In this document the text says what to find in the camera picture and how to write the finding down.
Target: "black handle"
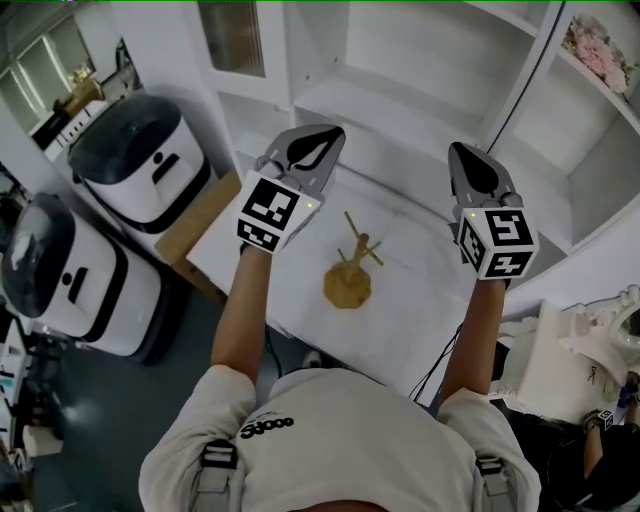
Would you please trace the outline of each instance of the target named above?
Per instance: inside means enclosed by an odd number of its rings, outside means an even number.
[[[80,267],[76,272],[76,277],[73,278],[73,283],[71,284],[71,288],[69,289],[69,300],[73,304],[76,303],[78,293],[80,293],[80,288],[82,288],[82,283],[84,283],[84,278],[87,277],[87,272],[87,268]]]
[[[171,168],[178,163],[178,160],[180,160],[180,157],[175,153],[171,153],[167,157],[167,159],[162,162],[160,167],[158,167],[151,175],[153,183],[158,183],[164,177],[164,175],[167,174],[171,170]]]

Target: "white cabinet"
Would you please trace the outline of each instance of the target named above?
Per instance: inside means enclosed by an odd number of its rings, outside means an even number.
[[[511,172],[534,213],[529,279],[636,205],[635,83],[614,94],[561,47],[573,15],[596,16],[629,61],[629,4],[270,2],[195,4],[194,51],[222,105],[242,177],[275,136],[340,124],[340,164],[451,221],[447,152],[464,141]]]
[[[571,254],[637,205],[638,76],[615,94],[561,46],[574,15],[601,21],[630,62],[640,16],[630,4],[566,4],[541,62],[491,153],[511,171],[540,232]]]

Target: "white appliance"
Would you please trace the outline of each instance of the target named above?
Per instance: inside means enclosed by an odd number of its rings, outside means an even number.
[[[119,101],[71,145],[69,165],[145,250],[209,183],[209,163],[178,107],[144,94]]]
[[[136,360],[150,352],[164,316],[158,270],[46,194],[18,220],[2,281],[22,315]]]

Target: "gray floor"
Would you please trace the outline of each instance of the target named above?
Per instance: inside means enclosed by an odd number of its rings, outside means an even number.
[[[63,412],[64,449],[37,461],[36,511],[69,503],[72,510],[142,510],[140,464],[176,417],[209,366],[212,339],[222,308],[191,293],[178,333],[153,366],[70,348],[53,388]],[[308,347],[271,331],[284,373],[299,368]],[[258,397],[277,379],[265,352]]]

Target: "window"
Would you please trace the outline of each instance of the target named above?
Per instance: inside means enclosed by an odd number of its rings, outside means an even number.
[[[29,132],[58,99],[95,71],[73,16],[39,36],[0,71],[0,94]]]
[[[50,112],[53,103],[71,91],[66,76],[59,72],[59,65],[52,58],[51,46],[43,37],[18,59],[18,67],[24,75],[40,106]]]
[[[28,132],[38,123],[36,110],[29,104],[27,95],[12,71],[7,71],[0,78],[0,94],[24,131]]]
[[[55,26],[49,40],[71,83],[78,84],[95,71],[73,17]]]

